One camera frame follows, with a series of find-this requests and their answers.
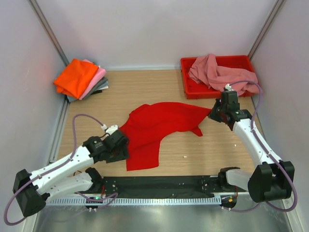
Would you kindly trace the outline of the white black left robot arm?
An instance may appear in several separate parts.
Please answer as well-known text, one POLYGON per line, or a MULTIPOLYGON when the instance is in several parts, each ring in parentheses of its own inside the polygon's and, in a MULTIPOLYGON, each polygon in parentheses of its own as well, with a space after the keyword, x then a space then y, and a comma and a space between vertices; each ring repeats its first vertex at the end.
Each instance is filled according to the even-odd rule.
POLYGON ((41 211, 47 203, 72 193, 98 193, 102 177, 92 167, 128 159, 129 139, 112 126, 102 136, 88 138, 74 152, 58 161, 29 173, 23 169, 15 176, 13 193, 24 217, 41 211))

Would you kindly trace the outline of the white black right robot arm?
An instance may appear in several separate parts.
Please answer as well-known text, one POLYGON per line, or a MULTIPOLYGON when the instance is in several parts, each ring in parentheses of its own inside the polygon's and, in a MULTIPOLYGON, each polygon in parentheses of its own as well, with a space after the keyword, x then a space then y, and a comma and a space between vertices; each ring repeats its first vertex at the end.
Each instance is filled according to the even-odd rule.
POLYGON ((240 138, 254 165, 253 173, 240 168, 224 168, 218 187, 229 191, 234 186, 249 192, 256 203, 283 200, 292 195, 295 168, 283 161, 266 143, 248 110, 241 109, 236 91, 224 91, 209 114, 209 118, 225 123, 240 138))

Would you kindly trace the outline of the red t shirt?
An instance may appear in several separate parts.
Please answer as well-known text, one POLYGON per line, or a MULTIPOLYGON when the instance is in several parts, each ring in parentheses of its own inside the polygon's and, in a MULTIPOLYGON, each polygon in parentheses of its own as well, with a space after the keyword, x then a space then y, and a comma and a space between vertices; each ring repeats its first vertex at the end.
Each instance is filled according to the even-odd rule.
POLYGON ((200 123, 211 109, 181 102, 143 104, 133 110, 120 131, 129 138, 127 171, 159 166, 161 141, 174 132, 190 131, 201 137, 200 123))

